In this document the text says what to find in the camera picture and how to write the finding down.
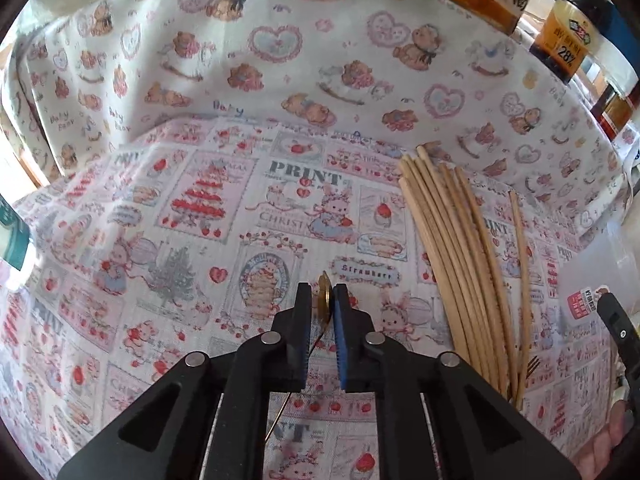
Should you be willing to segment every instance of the red heart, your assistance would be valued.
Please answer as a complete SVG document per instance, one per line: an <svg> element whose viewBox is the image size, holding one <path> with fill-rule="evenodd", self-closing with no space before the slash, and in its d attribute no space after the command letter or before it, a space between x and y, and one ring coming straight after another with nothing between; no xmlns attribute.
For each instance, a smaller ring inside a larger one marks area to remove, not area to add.
<svg viewBox="0 0 640 480"><path fill-rule="evenodd" d="M226 269L220 269L219 267L211 267L209 271L209 277L213 283L222 283L226 280L228 272Z"/></svg>

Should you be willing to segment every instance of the tablecloth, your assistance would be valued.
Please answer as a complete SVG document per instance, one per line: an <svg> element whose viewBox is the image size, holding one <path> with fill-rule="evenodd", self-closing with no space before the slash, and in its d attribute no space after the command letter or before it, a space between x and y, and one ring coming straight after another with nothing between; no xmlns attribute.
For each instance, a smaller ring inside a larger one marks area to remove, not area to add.
<svg viewBox="0 0 640 480"><path fill-rule="evenodd" d="M298 282L317 293L323 270L408 349L451 348L398 187L402 150L234 115L165 122L17 204L44 259L25 288L0 291L0 415L44 478L187 352L222 354L268 330ZM471 177L517 330L508 188ZM580 250L574 224L522 207L542 361L524 414L571 455L606 418L609 336L599 320L568 325L558 308L559 269ZM270 418L281 402L272 397ZM340 390L330 329L268 443L264 478L378 478L375 417L371 394Z"/></svg>
<svg viewBox="0 0 640 480"><path fill-rule="evenodd" d="M580 99L447 0L96 0L18 38L2 106L46 180L185 111L232 110L425 143L560 208L585 241L630 199Z"/></svg>

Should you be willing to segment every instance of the human hand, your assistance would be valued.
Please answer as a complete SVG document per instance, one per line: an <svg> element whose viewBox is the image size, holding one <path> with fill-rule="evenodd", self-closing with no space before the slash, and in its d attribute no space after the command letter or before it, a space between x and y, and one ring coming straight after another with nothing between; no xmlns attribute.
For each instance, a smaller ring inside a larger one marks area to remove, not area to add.
<svg viewBox="0 0 640 480"><path fill-rule="evenodd" d="M578 468L582 480L594 480L609 463L611 450L620 444L625 436L625 411L625 401L616 402L611 407L609 423L574 456L572 462Z"/></svg>

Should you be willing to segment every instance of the orange label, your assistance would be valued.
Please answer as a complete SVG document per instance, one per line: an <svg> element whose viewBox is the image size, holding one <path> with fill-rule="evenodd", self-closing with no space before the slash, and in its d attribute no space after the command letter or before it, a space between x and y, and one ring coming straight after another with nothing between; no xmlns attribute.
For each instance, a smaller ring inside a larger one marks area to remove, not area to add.
<svg viewBox="0 0 640 480"><path fill-rule="evenodd" d="M564 23L561 23L553 12L546 19L535 43L560 66L564 67L570 75L575 74L587 55L584 41Z"/></svg>

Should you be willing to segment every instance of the white plastic object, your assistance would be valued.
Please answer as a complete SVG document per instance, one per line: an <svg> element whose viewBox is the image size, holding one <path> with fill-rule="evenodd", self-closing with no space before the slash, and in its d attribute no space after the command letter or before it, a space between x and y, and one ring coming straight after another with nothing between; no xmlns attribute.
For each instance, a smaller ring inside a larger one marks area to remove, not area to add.
<svg viewBox="0 0 640 480"><path fill-rule="evenodd" d="M570 326L590 321L597 316L598 299L604 292L612 292L628 313L640 300L636 259L613 222L560 268L558 298L563 319Z"/></svg>

